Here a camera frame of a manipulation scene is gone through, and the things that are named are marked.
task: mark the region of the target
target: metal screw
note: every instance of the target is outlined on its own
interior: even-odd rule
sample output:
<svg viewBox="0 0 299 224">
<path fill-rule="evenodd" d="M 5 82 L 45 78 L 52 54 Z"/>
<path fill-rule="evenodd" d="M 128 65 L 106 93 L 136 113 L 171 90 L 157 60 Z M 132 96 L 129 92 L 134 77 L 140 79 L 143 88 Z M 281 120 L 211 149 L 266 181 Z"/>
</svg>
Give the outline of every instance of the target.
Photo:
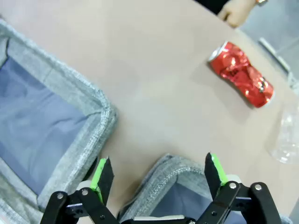
<svg viewBox="0 0 299 224">
<path fill-rule="evenodd" d="M 256 186 L 254 186 L 256 190 L 261 190 L 262 189 L 262 186 L 257 184 Z"/>
<path fill-rule="evenodd" d="M 230 183 L 230 184 L 229 184 L 229 187 L 230 187 L 231 189 L 235 189 L 235 188 L 237 187 L 237 185 L 236 185 L 235 183 Z"/>
<path fill-rule="evenodd" d="M 58 193 L 58 194 L 57 194 L 57 198 L 58 198 L 58 199 L 61 199 L 61 198 L 63 198 L 63 197 L 64 197 L 63 194 L 61 194 L 61 193 Z"/>
<path fill-rule="evenodd" d="M 88 194 L 88 191 L 87 191 L 87 190 L 83 190 L 83 191 L 82 191 L 82 194 L 83 194 L 83 195 L 87 195 L 87 194 Z"/>
</svg>

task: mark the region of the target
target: red soda can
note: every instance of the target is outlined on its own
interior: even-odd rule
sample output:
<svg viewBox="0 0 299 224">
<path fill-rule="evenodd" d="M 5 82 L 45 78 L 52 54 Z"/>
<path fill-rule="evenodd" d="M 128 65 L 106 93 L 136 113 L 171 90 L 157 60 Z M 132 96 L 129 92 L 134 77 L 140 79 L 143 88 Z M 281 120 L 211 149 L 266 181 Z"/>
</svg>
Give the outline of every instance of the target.
<svg viewBox="0 0 299 224">
<path fill-rule="evenodd" d="M 255 107 L 264 106 L 274 96 L 273 86 L 233 43 L 225 42 L 216 49 L 209 63 L 217 75 L 232 82 Z"/>
</svg>

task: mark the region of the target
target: table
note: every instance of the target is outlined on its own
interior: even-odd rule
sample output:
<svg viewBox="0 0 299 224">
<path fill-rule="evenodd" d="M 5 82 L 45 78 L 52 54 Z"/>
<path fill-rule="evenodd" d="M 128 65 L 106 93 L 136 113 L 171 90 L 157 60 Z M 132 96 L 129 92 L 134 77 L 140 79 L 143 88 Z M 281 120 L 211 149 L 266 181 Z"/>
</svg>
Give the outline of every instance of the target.
<svg viewBox="0 0 299 224">
<path fill-rule="evenodd" d="M 296 166 L 268 155 L 284 104 L 295 95 L 248 38 L 192 0 L 0 0 L 18 31 L 96 83 L 119 110 L 102 156 L 115 180 L 115 214 L 165 153 L 199 163 L 207 152 L 245 185 L 265 182 L 278 210 L 297 199 Z M 239 45 L 273 84 L 269 105 L 250 108 L 206 60 L 225 40 Z"/>
</svg>

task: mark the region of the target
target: clear plastic cup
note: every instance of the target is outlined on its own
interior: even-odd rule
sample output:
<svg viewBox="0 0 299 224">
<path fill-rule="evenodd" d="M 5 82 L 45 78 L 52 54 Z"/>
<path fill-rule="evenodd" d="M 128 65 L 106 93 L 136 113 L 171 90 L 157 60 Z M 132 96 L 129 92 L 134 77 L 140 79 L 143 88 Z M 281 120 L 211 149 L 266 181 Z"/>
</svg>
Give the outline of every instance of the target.
<svg viewBox="0 0 299 224">
<path fill-rule="evenodd" d="M 282 163 L 299 163 L 299 104 L 285 108 L 276 147 L 269 153 Z"/>
</svg>

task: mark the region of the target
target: gray fabric bin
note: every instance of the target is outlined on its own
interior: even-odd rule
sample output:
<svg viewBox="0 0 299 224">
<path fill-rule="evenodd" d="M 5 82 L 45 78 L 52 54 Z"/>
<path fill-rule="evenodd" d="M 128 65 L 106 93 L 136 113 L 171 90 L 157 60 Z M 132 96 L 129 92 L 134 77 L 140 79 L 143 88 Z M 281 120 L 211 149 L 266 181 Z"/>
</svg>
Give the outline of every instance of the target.
<svg viewBox="0 0 299 224">
<path fill-rule="evenodd" d="M 114 129 L 104 93 L 0 19 L 0 216 L 38 223 L 75 191 Z"/>
<path fill-rule="evenodd" d="M 198 219 L 212 201 L 204 167 L 188 159 L 166 155 L 147 174 L 135 197 L 118 215 L 120 222 L 134 217 L 184 215 Z M 292 221 L 281 216 L 283 224 Z M 231 212 L 225 224 L 246 224 Z"/>
</svg>

